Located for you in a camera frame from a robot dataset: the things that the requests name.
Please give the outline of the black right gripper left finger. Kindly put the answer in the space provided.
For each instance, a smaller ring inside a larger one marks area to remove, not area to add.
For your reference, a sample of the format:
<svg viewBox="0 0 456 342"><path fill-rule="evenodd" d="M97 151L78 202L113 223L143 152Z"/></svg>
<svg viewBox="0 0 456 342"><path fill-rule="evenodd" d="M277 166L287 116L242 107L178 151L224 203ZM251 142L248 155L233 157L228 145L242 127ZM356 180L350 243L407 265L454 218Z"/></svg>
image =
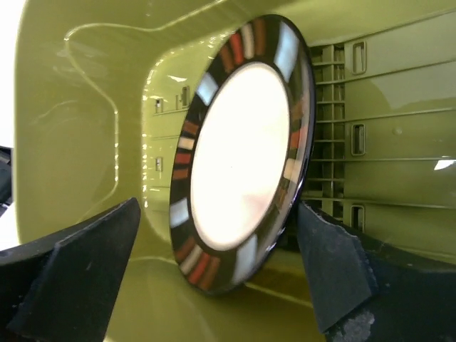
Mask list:
<svg viewBox="0 0 456 342"><path fill-rule="evenodd" d="M132 197L1 251L1 340L103 341L139 223Z"/></svg>

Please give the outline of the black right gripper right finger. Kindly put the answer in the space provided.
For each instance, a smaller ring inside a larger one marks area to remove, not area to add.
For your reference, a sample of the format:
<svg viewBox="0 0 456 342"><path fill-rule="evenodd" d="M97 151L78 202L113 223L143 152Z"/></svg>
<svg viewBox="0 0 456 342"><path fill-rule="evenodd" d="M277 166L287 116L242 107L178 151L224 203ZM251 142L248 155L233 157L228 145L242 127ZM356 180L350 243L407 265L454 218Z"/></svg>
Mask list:
<svg viewBox="0 0 456 342"><path fill-rule="evenodd" d="M297 241L327 341L454 341L455 265L427 259L300 202Z"/></svg>

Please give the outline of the striped dark rim plate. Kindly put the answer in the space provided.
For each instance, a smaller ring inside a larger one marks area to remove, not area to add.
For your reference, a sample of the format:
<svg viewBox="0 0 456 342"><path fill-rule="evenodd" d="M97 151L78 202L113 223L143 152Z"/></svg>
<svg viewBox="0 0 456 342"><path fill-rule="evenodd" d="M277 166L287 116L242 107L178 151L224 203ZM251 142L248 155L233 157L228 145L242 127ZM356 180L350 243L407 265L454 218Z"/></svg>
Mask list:
<svg viewBox="0 0 456 342"><path fill-rule="evenodd" d="M268 14L234 31L197 84L173 162L170 237L192 286L225 293L265 262L300 195L315 121L298 28Z"/></svg>

